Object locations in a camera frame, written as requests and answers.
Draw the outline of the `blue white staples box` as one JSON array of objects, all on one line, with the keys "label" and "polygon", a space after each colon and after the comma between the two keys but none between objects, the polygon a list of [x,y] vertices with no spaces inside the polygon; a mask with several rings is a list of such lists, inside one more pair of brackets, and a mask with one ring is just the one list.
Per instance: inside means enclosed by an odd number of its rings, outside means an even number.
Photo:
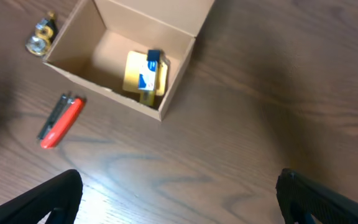
[{"label": "blue white staples box", "polygon": [[139,68],[138,89],[142,91],[154,91],[158,72],[157,61],[144,61]]}]

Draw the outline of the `yellow sticky note pad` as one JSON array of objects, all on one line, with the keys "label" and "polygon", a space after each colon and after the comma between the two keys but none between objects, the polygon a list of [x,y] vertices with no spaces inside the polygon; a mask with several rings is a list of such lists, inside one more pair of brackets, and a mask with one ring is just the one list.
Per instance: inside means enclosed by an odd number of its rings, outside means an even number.
[{"label": "yellow sticky note pad", "polygon": [[[122,89],[133,93],[141,93],[139,89],[140,68],[142,65],[147,65],[147,54],[130,51],[127,55],[126,68],[124,74],[124,81]],[[155,83],[155,94],[163,96],[166,90],[168,65],[160,60],[158,62],[158,74]]]}]

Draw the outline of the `black yellow correction tape dispenser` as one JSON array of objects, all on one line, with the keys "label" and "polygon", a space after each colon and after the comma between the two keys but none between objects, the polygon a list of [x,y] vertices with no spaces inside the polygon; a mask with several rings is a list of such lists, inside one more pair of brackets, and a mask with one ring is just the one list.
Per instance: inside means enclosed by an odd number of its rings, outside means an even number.
[{"label": "black yellow correction tape dispenser", "polygon": [[50,50],[57,34],[56,13],[49,11],[47,16],[35,25],[33,34],[25,42],[25,48],[32,55],[44,57]]}]

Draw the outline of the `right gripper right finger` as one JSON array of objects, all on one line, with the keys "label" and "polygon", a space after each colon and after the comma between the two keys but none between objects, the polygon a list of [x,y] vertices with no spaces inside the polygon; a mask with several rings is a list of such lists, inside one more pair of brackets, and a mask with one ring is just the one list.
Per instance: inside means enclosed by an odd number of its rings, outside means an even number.
[{"label": "right gripper right finger", "polygon": [[277,200],[285,223],[358,223],[358,203],[283,169],[276,183]]}]

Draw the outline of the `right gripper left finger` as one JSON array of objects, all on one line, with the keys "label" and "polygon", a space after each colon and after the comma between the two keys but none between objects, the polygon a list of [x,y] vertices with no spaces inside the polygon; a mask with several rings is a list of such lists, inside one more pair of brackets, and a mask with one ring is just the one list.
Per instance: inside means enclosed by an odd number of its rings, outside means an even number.
[{"label": "right gripper left finger", "polygon": [[66,170],[20,196],[0,205],[0,224],[47,223],[71,224],[75,221],[83,182],[75,169]]}]

